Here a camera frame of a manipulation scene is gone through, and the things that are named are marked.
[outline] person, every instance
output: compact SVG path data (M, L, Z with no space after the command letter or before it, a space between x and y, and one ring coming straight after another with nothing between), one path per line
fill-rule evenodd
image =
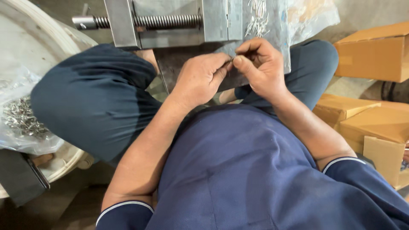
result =
M292 48L287 75L262 38L236 53L189 59L162 104L145 91L153 65L111 45L68 58L34 88L34 114L52 132L120 160L96 229L409 229L409 205L311 112L335 48ZM185 120L233 67L250 82L235 90L242 103Z

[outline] concrete floor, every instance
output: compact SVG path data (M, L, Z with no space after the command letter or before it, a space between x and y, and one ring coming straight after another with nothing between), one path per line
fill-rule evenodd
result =
M31 0L51 17L71 25L71 17L80 15L83 3L89 3L91 13L106 15L103 0ZM409 20L408 0L335 0L341 23L326 28L314 38L336 42L358 30L388 25ZM85 31L98 43L109 43L109 30ZM166 94L160 79L151 85L151 91L159 100ZM353 98L380 99L380 82L368 79L334 77L327 92ZM88 170L76 169L51 184L51 190L32 200L27 205L13 209L7 200L0 200L1 229L48 230L56 223L79 190L90 184L106 184L110 181L113 168L97 163Z

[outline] man's left hand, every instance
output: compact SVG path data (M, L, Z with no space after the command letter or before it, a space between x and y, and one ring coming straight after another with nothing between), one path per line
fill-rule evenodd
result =
M189 59L180 71L176 86L169 95L188 110L210 101L233 67L225 53L204 54Z

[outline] navy blue shirt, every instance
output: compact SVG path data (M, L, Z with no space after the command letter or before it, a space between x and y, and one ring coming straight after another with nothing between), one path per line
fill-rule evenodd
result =
M97 230L409 229L409 205L365 162L316 169L306 147L254 107L197 114L174 143L156 210L127 201L104 210Z

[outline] vise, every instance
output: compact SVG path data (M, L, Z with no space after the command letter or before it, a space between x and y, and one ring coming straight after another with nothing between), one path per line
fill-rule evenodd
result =
M243 0L196 0L185 15L138 15L137 0L104 0L108 16L72 17L78 30L111 29L116 47L125 50L181 47L243 39Z

